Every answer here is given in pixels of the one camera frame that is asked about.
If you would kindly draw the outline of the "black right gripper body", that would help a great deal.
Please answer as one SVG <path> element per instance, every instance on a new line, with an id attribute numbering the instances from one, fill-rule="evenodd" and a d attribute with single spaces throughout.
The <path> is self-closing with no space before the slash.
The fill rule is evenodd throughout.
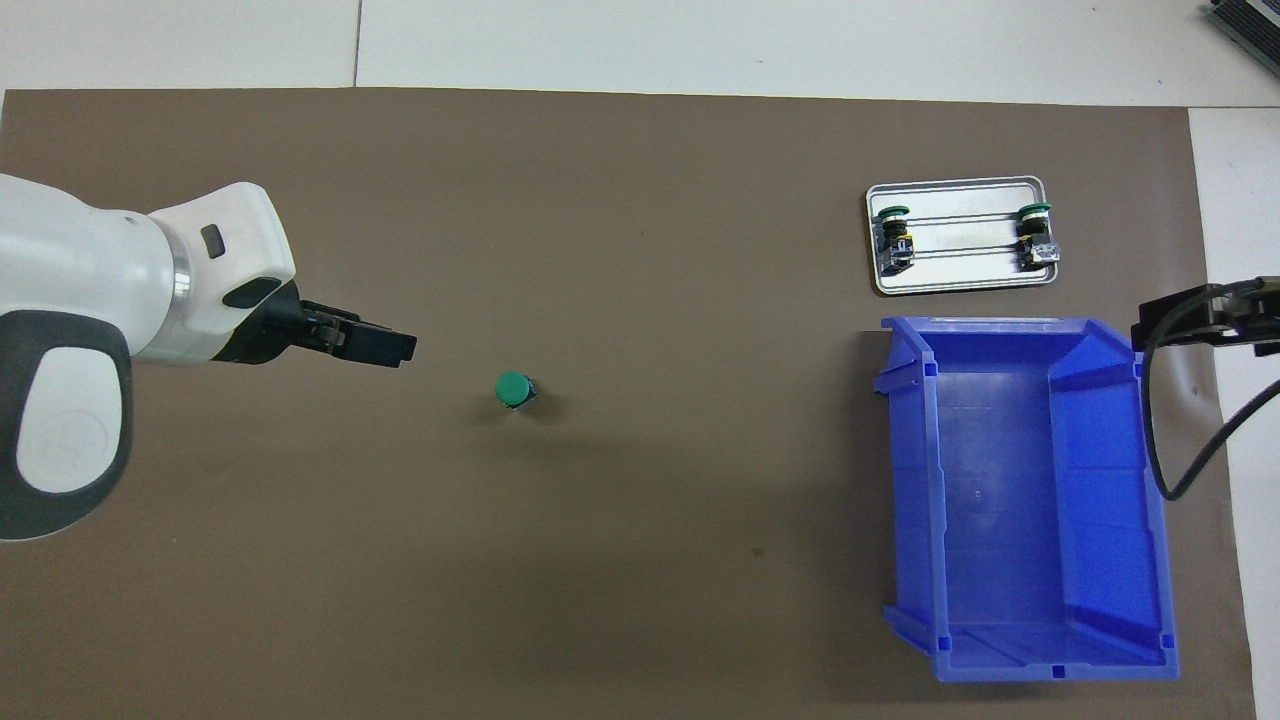
<path id="1" fill-rule="evenodd" d="M 1261 286 L 1251 292 L 1256 318 L 1251 323 L 1256 357 L 1280 355 L 1280 275 L 1262 275 Z"/>

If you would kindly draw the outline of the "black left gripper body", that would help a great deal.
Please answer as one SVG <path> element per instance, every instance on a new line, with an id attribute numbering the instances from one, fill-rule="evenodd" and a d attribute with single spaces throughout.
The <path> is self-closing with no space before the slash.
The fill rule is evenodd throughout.
<path id="1" fill-rule="evenodd" d="M 269 295 L 232 332 L 215 355 L 216 363 L 265 364 L 289 347 L 320 350 L 317 325 L 303 310 L 296 283 L 285 283 Z"/>

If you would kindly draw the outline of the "grey metal tray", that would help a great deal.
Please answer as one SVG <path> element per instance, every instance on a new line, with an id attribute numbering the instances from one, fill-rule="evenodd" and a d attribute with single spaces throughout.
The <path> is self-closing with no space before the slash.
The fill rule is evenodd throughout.
<path id="1" fill-rule="evenodd" d="M 1037 287 L 1059 278 L 1060 261 L 1048 269 L 1018 269 L 1016 211 L 1050 202 L 1036 176 L 996 176 L 873 184 L 864 196 L 870 273 L 884 296 L 952 293 Z M 897 275 L 882 275 L 877 263 L 881 231 L 877 214 L 888 206 L 910 209 L 915 258 Z"/>

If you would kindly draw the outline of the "brown table mat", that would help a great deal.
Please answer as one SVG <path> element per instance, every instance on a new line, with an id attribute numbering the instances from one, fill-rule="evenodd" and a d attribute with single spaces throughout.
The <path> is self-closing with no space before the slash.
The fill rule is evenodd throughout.
<path id="1" fill-rule="evenodd" d="M 1185 109 L 10 91 L 0 172 L 141 211 L 252 181 L 305 297 L 419 337 L 138 366 L 110 500 L 0 544 L 0 720 L 1254 714 L 1224 462 L 1167 510 L 1175 682 L 945 684 L 882 615 L 882 318 L 1126 333 L 1201 283 Z M 1044 183 L 1053 283 L 874 287 L 873 184 L 996 176 Z"/>

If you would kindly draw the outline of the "blue plastic storage bin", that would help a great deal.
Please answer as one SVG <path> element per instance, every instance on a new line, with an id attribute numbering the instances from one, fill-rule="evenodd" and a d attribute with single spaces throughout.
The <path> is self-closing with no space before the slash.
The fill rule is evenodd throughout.
<path id="1" fill-rule="evenodd" d="M 1084 316 L 887 316 L 896 600 L 947 683 L 1180 674 L 1143 361 Z"/>

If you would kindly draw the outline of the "grey ribbed device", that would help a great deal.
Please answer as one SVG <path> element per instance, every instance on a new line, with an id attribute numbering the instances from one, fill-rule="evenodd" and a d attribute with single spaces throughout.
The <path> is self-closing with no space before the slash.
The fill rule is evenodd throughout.
<path id="1" fill-rule="evenodd" d="M 1280 0 L 1210 0 L 1210 20 L 1238 44 L 1280 56 Z"/>

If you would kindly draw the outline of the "green pushbutton switch silver block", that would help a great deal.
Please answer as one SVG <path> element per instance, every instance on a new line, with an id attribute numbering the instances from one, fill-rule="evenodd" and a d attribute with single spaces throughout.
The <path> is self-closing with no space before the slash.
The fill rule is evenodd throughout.
<path id="1" fill-rule="evenodd" d="M 1038 272 L 1055 266 L 1061 259 L 1061 247 L 1052 236 L 1050 202 L 1033 202 L 1016 211 L 1018 269 Z"/>

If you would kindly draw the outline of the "green pushbutton switch black block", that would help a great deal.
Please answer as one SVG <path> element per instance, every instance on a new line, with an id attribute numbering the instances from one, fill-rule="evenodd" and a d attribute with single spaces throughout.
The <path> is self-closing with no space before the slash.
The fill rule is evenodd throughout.
<path id="1" fill-rule="evenodd" d="M 888 206 L 877 214 L 877 263 L 882 275 L 897 275 L 914 263 L 915 246 L 909 229 L 909 214 L 910 209 L 904 205 Z"/>

